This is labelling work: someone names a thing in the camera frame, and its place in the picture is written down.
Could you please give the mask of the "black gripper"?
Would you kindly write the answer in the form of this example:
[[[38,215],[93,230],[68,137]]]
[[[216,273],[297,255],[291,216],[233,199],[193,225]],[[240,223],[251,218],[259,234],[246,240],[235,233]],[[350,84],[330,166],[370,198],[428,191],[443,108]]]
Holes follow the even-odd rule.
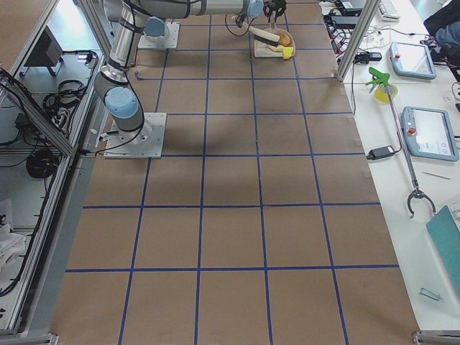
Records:
[[[268,0],[264,1],[263,12],[266,17],[271,17],[275,14],[275,17],[281,17],[287,9],[286,0]]]

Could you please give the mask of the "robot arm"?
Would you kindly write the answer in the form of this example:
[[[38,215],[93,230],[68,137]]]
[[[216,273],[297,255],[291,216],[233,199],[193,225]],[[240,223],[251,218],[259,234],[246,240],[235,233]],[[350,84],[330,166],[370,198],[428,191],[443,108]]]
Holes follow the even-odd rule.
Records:
[[[148,135],[142,106],[127,77],[141,36],[165,35],[167,19],[205,14],[256,18],[263,6],[263,1],[104,1],[107,19],[117,22],[118,27],[106,65],[95,79],[95,90],[113,116],[120,140],[143,140]]]
[[[254,38],[268,45],[276,46],[280,36],[261,29],[256,29],[246,23],[246,18],[252,19],[264,14],[270,21],[277,20],[284,14],[285,1],[140,1],[140,7],[147,12],[147,23],[144,33],[159,37],[165,33],[166,19],[186,19],[189,16],[213,14],[235,14],[234,20],[238,27],[250,31]]]

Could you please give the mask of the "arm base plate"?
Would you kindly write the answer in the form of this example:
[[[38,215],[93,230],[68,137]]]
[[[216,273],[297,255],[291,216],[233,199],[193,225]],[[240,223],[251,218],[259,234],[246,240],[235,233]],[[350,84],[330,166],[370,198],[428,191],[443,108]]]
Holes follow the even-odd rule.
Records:
[[[168,50],[176,49],[180,31],[179,22],[167,22],[165,33],[162,36],[142,35],[140,38],[139,50]]]
[[[108,136],[106,150],[103,151],[104,157],[106,159],[161,158],[166,123],[166,113],[147,112],[144,114],[144,126],[138,134],[138,131],[119,130],[113,120],[111,131],[116,133]]]

